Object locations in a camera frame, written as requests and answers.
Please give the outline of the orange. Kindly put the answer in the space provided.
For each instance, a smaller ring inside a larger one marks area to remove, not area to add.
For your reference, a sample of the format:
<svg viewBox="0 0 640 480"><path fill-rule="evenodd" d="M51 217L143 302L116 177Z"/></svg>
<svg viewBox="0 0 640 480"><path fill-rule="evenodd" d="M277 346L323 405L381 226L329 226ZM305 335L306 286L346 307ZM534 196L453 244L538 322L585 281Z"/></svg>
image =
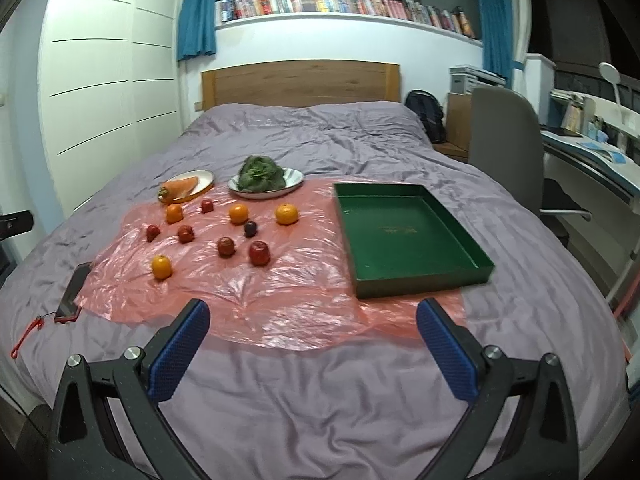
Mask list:
<svg viewBox="0 0 640 480"><path fill-rule="evenodd" d="M277 206L274 218L280 226L292 226L298 221L299 212L297 207L292 204L281 204Z"/></svg>
<svg viewBox="0 0 640 480"><path fill-rule="evenodd" d="M151 260L153 278L157 281L167 280L172 275L172 265L165 255L154 256Z"/></svg>
<svg viewBox="0 0 640 480"><path fill-rule="evenodd" d="M228 209L228 217L235 226L242 226L250 218L250 210L245 204L236 203Z"/></svg>
<svg viewBox="0 0 640 480"><path fill-rule="evenodd" d="M184 218L183 209L180 204L170 204L165 209L165 220L168 224L182 221Z"/></svg>

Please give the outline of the large red apple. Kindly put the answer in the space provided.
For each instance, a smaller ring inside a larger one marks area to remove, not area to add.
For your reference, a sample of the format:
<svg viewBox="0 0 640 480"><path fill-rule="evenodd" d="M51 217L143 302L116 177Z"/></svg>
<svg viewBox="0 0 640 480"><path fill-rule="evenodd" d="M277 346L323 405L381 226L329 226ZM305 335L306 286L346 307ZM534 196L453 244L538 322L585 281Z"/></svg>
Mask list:
<svg viewBox="0 0 640 480"><path fill-rule="evenodd" d="M270 263L271 252L267 243L255 240L248 248L248 258L253 266L266 266Z"/></svg>

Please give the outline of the dark purple plum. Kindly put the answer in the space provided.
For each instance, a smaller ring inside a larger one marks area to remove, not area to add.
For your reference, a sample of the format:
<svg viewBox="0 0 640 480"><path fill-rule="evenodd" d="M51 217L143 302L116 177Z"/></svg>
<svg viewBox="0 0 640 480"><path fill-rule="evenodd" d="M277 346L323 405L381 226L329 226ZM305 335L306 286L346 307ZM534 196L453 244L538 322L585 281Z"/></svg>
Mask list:
<svg viewBox="0 0 640 480"><path fill-rule="evenodd" d="M247 238L251 238L254 237L257 234L258 231L258 225L256 222L254 221L247 221L244 224L244 235Z"/></svg>

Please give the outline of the black smartphone red case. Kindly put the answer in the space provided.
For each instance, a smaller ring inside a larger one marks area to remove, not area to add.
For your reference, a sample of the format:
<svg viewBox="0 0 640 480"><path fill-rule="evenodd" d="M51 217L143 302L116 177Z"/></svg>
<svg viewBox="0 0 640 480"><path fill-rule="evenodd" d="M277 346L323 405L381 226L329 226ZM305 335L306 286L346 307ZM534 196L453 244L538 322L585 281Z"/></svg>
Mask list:
<svg viewBox="0 0 640 480"><path fill-rule="evenodd" d="M92 263L84 262L76 266L70 281L68 282L64 294L55 311L54 322L65 324L75 322L80 315L81 307L76 304L76 298L84 287L85 281L91 272Z"/></svg>

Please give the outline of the orange carrot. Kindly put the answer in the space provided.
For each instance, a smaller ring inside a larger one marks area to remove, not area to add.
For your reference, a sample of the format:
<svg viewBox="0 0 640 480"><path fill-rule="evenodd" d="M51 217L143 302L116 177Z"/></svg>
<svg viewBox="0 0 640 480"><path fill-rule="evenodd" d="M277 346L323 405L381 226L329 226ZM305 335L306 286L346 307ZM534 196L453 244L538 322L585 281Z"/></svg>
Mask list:
<svg viewBox="0 0 640 480"><path fill-rule="evenodd" d="M164 205L177 203L189 196L198 186L198 177L187 177L164 182L157 191L157 200Z"/></svg>

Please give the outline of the white wardrobe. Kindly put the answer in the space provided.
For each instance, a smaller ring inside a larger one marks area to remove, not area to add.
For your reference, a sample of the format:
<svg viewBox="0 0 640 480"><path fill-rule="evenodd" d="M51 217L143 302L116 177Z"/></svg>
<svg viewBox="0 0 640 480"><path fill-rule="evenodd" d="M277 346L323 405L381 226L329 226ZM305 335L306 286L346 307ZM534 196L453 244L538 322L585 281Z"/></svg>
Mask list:
<svg viewBox="0 0 640 480"><path fill-rule="evenodd" d="M48 0L39 52L44 154L64 217L182 131L180 0Z"/></svg>

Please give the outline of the small red tomato back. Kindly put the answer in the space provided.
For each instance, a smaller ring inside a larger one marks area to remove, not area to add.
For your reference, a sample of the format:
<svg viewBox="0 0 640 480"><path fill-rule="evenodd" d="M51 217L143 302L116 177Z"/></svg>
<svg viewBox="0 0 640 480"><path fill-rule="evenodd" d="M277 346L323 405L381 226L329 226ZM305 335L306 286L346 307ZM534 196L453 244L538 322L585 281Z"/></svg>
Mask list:
<svg viewBox="0 0 640 480"><path fill-rule="evenodd" d="M212 212L215 209L214 203L211 200L202 200L201 211L203 214Z"/></svg>

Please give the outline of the orange rimmed white plate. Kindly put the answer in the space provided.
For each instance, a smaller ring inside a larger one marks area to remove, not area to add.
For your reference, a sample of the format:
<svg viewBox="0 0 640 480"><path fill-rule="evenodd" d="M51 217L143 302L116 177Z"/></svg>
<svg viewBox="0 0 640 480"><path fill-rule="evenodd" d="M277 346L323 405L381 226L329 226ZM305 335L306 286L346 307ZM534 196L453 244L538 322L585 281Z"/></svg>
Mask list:
<svg viewBox="0 0 640 480"><path fill-rule="evenodd" d="M165 181L157 192L157 199L165 205L184 203L207 192L213 185L214 175L210 171L187 171Z"/></svg>

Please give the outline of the pink plastic sheet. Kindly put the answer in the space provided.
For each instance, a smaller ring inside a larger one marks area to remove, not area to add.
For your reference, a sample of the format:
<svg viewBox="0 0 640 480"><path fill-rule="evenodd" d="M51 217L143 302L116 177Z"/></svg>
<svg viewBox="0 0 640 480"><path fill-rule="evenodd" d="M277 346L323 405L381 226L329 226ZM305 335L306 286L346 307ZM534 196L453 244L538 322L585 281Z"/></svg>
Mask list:
<svg viewBox="0 0 640 480"><path fill-rule="evenodd" d="M78 304L111 322L138 325L173 318L198 298L212 312L212 335L285 350L329 347L369 330L418 338L418 296L356 298L332 180L308 180L288 196L245 203L258 225L257 239L270 248L266 266L250 263L250 239L229 221L228 209L237 201L227 189L213 188L205 197L214 203L212 212L203 214L194 200L182 205L184 218L174 224L166 222L160 204L132 207L94 259ZM274 212L281 204L297 207L292 226L277 224ZM160 228L151 243L145 236L150 224ZM184 224L195 233L188 244L177 237ZM231 258L218 256L216 243L224 236L234 240ZM167 280L153 278L151 260L157 255L171 262Z"/></svg>

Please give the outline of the green rectangular tray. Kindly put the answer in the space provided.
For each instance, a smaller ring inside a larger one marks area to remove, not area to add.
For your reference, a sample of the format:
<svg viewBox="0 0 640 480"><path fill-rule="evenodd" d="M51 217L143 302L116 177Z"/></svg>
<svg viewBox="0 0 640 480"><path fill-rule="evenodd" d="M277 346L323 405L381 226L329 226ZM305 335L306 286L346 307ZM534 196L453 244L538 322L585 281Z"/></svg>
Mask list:
<svg viewBox="0 0 640 480"><path fill-rule="evenodd" d="M358 298L488 282L491 258L424 186L336 182L333 188Z"/></svg>

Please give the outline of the green leafy vegetable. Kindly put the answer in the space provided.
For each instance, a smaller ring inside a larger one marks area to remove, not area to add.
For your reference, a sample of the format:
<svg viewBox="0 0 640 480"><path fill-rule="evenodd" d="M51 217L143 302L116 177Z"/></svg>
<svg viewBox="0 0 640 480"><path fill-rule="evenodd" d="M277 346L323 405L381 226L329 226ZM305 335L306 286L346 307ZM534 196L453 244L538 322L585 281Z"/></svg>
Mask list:
<svg viewBox="0 0 640 480"><path fill-rule="evenodd" d="M279 191L285 188L284 170L268 156L250 155L239 171L238 188L250 193Z"/></svg>

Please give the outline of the left blue curtain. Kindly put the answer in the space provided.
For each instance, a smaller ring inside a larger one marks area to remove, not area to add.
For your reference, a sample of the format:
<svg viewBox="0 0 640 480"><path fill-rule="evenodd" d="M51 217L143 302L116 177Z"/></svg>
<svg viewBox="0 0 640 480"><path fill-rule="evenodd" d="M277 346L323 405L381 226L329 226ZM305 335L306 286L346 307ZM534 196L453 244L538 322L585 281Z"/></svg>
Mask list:
<svg viewBox="0 0 640 480"><path fill-rule="evenodd" d="M178 19L178 61L216 53L215 1L183 0Z"/></svg>

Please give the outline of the blue curtain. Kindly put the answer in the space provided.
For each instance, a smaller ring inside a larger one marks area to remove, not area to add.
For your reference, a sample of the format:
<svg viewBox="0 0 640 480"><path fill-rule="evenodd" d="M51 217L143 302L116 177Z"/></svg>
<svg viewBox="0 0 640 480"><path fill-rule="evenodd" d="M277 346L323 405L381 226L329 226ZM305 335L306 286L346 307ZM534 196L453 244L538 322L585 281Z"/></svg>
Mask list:
<svg viewBox="0 0 640 480"><path fill-rule="evenodd" d="M478 0L482 26L483 68L502 77L506 88L513 78L512 0Z"/></svg>
<svg viewBox="0 0 640 480"><path fill-rule="evenodd" d="M215 1L183 0L178 19L178 61L216 53Z"/></svg>

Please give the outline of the white striped plate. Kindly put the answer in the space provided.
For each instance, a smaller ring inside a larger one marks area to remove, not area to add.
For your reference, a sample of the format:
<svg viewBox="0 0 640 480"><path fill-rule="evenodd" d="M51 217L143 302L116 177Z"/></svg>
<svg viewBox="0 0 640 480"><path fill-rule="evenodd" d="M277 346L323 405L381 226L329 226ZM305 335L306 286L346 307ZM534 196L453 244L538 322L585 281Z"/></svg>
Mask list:
<svg viewBox="0 0 640 480"><path fill-rule="evenodd" d="M286 167L283 168L285 187L280 188L280 190L265 192L241 191L239 188L239 177L237 174L228 181L228 189L232 194L245 198L246 200L271 200L272 198L285 196L300 188L304 183L304 174L301 171Z"/></svg>

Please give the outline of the grey office chair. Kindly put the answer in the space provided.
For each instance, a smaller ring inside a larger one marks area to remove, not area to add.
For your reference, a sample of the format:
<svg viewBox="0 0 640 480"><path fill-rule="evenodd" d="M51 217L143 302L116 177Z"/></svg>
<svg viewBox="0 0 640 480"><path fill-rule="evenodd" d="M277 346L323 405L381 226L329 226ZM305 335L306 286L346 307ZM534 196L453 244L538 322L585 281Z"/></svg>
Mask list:
<svg viewBox="0 0 640 480"><path fill-rule="evenodd" d="M570 242L561 219L591 219L559 182L544 176L544 144L538 116L520 94L477 87L471 94L469 163L501 184L560 240Z"/></svg>

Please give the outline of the row of books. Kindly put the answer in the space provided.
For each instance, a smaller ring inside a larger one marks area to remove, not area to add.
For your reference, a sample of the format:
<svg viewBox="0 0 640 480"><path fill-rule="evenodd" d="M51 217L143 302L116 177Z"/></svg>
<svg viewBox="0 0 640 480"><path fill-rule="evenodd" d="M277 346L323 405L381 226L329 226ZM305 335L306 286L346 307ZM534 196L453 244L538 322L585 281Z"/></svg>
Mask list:
<svg viewBox="0 0 640 480"><path fill-rule="evenodd" d="M476 39L465 12L458 6L439 9L414 0L215 0L215 22L291 13L341 13L407 21Z"/></svg>

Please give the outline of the white desk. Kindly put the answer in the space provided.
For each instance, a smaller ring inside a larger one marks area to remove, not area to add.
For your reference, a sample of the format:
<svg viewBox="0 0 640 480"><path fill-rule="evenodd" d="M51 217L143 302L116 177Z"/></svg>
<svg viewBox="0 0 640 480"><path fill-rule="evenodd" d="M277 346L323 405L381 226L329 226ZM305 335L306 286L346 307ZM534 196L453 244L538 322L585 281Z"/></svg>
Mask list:
<svg viewBox="0 0 640 480"><path fill-rule="evenodd" d="M570 248L606 301L617 306L632 293L639 271L639 165L616 146L585 135L599 112L634 146L637 129L620 120L638 115L610 101L551 90L538 106L546 176L587 211L563 218Z"/></svg>

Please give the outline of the wooden headboard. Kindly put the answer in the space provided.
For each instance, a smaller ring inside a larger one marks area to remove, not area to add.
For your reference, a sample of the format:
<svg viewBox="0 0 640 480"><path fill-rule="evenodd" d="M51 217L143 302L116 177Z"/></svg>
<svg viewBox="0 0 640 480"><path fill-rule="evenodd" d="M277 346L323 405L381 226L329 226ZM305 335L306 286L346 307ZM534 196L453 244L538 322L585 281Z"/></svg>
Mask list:
<svg viewBox="0 0 640 480"><path fill-rule="evenodd" d="M401 101L400 66L345 60L253 63L201 73L201 110L222 104L308 107Z"/></svg>

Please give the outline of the wooden nightstand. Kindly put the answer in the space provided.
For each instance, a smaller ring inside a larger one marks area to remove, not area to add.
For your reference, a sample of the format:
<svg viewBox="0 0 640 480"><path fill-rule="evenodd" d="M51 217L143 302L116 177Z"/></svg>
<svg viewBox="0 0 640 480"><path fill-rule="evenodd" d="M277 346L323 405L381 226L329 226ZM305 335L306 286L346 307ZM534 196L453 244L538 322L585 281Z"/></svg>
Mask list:
<svg viewBox="0 0 640 480"><path fill-rule="evenodd" d="M449 93L446 106L446 141L434 145L440 154L467 162L471 141L471 96Z"/></svg>

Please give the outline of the black backpack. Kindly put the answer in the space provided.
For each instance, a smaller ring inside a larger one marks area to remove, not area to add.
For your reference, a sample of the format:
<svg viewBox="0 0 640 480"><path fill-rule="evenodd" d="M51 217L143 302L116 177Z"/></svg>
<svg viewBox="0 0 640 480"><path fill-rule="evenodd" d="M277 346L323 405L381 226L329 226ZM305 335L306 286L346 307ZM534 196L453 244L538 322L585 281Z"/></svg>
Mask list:
<svg viewBox="0 0 640 480"><path fill-rule="evenodd" d="M446 142L444 111L430 92L412 90L407 94L404 104L419 117L426 135L433 144Z"/></svg>

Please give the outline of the white storage box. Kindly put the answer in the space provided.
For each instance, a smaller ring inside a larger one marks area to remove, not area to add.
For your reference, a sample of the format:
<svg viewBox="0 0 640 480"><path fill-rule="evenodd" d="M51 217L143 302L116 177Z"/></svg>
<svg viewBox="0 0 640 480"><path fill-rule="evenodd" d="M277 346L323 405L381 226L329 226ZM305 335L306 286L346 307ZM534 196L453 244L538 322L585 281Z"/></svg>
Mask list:
<svg viewBox="0 0 640 480"><path fill-rule="evenodd" d="M506 86L506 78L503 76L469 65L451 66L449 75L449 92L453 94L472 94L476 87Z"/></svg>

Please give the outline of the white desk lamp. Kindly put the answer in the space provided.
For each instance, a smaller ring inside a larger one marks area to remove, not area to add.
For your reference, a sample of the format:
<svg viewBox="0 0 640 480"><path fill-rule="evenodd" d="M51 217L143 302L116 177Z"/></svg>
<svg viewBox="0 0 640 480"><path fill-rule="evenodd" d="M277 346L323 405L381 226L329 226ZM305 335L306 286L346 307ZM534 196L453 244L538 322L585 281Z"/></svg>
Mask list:
<svg viewBox="0 0 640 480"><path fill-rule="evenodd" d="M618 112L620 113L620 121L623 122L624 112L622 102L620 102L620 89L618 88L618 85L620 84L620 72L613 64L609 62L601 62L599 64L599 73L605 81L612 84L615 103L617 105Z"/></svg>

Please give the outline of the right blue curtain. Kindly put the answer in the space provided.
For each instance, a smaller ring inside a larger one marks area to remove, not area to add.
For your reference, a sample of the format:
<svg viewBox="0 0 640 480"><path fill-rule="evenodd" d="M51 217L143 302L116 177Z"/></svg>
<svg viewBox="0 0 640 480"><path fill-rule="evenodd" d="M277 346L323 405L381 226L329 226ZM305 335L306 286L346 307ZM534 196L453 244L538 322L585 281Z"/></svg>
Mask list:
<svg viewBox="0 0 640 480"><path fill-rule="evenodd" d="M478 0L482 26L483 68L502 77L506 88L513 78L512 0Z"/></svg>

